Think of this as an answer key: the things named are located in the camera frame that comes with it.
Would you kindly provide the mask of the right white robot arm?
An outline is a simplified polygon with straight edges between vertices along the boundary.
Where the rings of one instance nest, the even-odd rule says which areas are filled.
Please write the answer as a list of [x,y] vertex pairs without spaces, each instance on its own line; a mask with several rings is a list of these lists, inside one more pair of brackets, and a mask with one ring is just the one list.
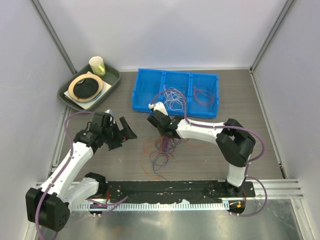
[[222,187],[230,197],[236,198],[244,191],[249,158],[256,140],[243,130],[235,119],[225,123],[199,122],[154,110],[148,117],[162,137],[170,139],[195,139],[216,144],[228,162],[228,174]]

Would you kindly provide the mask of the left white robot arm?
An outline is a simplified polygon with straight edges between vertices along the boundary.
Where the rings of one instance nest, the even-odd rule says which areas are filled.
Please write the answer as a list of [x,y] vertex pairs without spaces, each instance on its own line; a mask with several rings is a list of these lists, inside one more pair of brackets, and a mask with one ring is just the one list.
[[69,138],[70,150],[57,169],[39,188],[30,188],[25,195],[27,219],[37,229],[45,227],[59,232],[79,204],[91,196],[102,199],[107,192],[103,175],[90,172],[76,186],[72,187],[72,182],[100,147],[107,145],[113,150],[137,138],[124,117],[119,119],[120,129],[109,111],[92,116],[85,129]]

